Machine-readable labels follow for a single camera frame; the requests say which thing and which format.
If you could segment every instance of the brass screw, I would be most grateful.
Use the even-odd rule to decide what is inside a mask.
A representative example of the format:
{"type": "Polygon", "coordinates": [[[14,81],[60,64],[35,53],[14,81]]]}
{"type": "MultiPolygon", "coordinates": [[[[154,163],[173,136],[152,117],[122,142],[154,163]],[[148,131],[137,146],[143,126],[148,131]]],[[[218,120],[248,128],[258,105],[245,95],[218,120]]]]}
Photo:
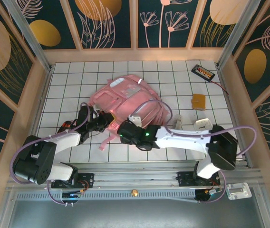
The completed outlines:
{"type": "Polygon", "coordinates": [[[138,196],[138,190],[133,189],[132,190],[132,196],[138,196]]]}

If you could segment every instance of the white plastic part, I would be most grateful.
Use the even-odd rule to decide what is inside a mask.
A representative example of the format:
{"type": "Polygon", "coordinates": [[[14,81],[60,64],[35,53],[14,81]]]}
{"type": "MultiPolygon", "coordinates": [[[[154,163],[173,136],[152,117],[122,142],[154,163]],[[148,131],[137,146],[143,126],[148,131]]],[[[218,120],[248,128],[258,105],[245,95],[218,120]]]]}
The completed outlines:
{"type": "MultiPolygon", "coordinates": [[[[208,134],[208,131],[193,132],[193,131],[181,131],[170,129],[173,133],[179,134],[192,134],[192,135],[204,135],[208,134]]],[[[208,153],[207,143],[210,143],[211,137],[204,138],[190,138],[190,137],[181,137],[175,136],[168,133],[165,127],[161,127],[156,133],[157,140],[155,141],[156,145],[160,148],[182,148],[188,150],[194,150],[202,153],[208,153]]]]}
{"type": "Polygon", "coordinates": [[[72,172],[73,172],[73,168],[68,165],[65,165],[62,163],[53,164],[53,166],[51,167],[48,180],[67,181],[72,175],[72,172]]]}
{"type": "Polygon", "coordinates": [[[133,122],[137,127],[141,127],[141,118],[140,116],[131,116],[129,115],[129,121],[133,122]]]}
{"type": "Polygon", "coordinates": [[[210,155],[207,155],[202,161],[198,162],[197,165],[197,175],[199,177],[209,179],[211,176],[216,173],[219,168],[215,167],[213,163],[211,162],[211,157],[210,155]]]}
{"type": "Polygon", "coordinates": [[[228,195],[228,199],[230,200],[239,200],[243,198],[250,198],[252,196],[247,183],[228,184],[226,193],[228,195]]]}
{"type": "Polygon", "coordinates": [[[203,131],[203,130],[212,130],[213,124],[208,118],[197,120],[194,124],[194,129],[196,131],[203,131]]]}
{"type": "Polygon", "coordinates": [[[49,139],[46,141],[57,144],[55,151],[56,154],[72,146],[78,146],[80,142],[80,134],[77,132],[67,133],[61,137],[49,139]]]}
{"type": "Polygon", "coordinates": [[[114,82],[110,84],[110,87],[113,88],[114,86],[118,85],[119,83],[122,83],[125,79],[123,77],[120,77],[116,79],[114,82]]]}

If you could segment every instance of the backpack strap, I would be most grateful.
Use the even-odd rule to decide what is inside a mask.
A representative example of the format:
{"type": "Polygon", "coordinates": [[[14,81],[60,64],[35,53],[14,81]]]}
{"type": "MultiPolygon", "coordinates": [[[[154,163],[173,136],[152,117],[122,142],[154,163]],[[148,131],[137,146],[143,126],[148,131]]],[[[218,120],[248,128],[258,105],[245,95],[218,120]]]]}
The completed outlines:
{"type": "Polygon", "coordinates": [[[104,139],[103,142],[99,146],[99,150],[103,151],[106,147],[106,145],[113,139],[115,139],[117,136],[114,134],[111,134],[108,138],[104,139]]]}

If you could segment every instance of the battery pack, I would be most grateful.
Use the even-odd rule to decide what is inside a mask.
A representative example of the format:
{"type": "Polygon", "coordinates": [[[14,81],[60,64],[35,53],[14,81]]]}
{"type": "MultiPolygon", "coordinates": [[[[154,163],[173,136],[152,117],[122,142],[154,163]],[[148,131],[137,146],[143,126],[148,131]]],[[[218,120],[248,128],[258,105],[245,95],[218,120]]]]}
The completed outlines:
{"type": "Polygon", "coordinates": [[[215,76],[214,73],[210,72],[209,70],[203,68],[202,66],[198,64],[196,64],[195,67],[193,67],[191,71],[208,82],[211,82],[211,80],[215,76]]]}

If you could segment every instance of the pink fabric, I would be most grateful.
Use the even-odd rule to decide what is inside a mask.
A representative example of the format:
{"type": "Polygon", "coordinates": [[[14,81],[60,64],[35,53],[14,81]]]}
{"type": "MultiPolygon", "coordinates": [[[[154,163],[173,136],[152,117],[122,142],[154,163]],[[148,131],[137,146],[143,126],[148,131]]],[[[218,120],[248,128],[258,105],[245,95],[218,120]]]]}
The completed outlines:
{"type": "MultiPolygon", "coordinates": [[[[102,142],[99,147],[104,149],[105,145],[117,135],[120,124],[127,120],[130,114],[148,100],[160,100],[157,93],[147,82],[135,75],[128,75],[108,80],[108,84],[93,94],[89,100],[89,105],[96,105],[105,112],[110,112],[115,120],[109,125],[107,130],[111,136],[102,142]]],[[[149,102],[138,110],[136,116],[141,117],[142,127],[149,124],[165,123],[168,111],[158,102],[149,102]]]]}

